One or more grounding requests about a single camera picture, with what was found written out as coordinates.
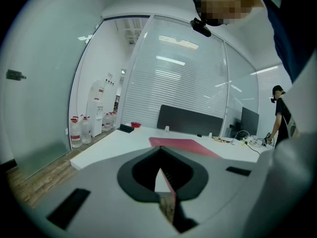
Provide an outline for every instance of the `black cable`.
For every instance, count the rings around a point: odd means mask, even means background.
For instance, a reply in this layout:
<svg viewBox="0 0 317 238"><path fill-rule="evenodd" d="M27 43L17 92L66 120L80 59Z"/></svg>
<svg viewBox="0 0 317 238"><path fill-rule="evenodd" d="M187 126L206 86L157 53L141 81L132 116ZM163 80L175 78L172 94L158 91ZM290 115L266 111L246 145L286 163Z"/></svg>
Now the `black cable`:
<svg viewBox="0 0 317 238"><path fill-rule="evenodd" d="M257 152L259 155L260 155L260 153L258 152L258 151L256 151L256 150L254 150L254 149L252 149L248 144L246 144L252 151L255 151L255 152Z"/></svg>

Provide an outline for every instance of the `baseboard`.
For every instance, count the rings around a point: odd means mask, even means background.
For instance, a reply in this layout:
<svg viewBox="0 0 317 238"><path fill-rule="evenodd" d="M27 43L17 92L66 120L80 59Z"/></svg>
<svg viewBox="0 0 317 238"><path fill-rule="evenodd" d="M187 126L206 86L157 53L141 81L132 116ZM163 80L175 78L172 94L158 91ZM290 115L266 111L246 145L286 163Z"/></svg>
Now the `baseboard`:
<svg viewBox="0 0 317 238"><path fill-rule="evenodd" d="M16 166L17 166L17 164L15 162L15 159L13 159L13 160L10 160L10 161L7 161L7 162L1 164L0 165L0 171L5 173L8 170L10 170L10 169L12 169L12 168L14 168Z"/></svg>

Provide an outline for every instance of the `red mat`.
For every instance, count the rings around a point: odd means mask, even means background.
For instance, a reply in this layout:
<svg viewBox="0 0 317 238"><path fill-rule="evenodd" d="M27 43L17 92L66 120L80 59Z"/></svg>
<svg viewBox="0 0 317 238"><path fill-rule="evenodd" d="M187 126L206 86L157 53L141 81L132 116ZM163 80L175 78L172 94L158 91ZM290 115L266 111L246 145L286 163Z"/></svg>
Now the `red mat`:
<svg viewBox="0 0 317 238"><path fill-rule="evenodd" d="M169 146L177 149L185 150L192 153L207 155L214 158L221 158L216 153L208 150L206 147L197 143L193 139L174 139L174 138L160 138L149 137L151 146Z"/></svg>

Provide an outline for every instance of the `red bowl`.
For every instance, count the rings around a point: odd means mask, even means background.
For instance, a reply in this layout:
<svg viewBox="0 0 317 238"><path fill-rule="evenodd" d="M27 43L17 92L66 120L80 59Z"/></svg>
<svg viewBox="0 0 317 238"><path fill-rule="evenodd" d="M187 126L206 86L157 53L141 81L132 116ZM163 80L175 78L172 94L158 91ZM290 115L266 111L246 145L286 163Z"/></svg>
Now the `red bowl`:
<svg viewBox="0 0 317 238"><path fill-rule="evenodd" d="M133 128L139 128L139 127L141 126L141 124L138 123L138 122L131 122L131 126L132 126Z"/></svg>

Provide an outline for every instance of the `red object on desk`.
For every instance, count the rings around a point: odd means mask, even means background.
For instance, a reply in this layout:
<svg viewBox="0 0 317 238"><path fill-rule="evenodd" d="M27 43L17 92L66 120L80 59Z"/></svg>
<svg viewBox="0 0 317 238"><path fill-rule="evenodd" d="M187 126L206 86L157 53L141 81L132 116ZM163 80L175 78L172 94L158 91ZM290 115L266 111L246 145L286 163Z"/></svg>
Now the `red object on desk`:
<svg viewBox="0 0 317 238"><path fill-rule="evenodd" d="M133 128L139 128L140 126L141 126L141 124L138 122L131 122L131 127L133 127Z"/></svg>
<svg viewBox="0 0 317 238"><path fill-rule="evenodd" d="M175 147L177 149L185 150L192 153L207 155L214 158L221 158L219 155L212 152L211 150L208 150L205 146L202 146L193 139L149 137L149 141L151 146Z"/></svg>

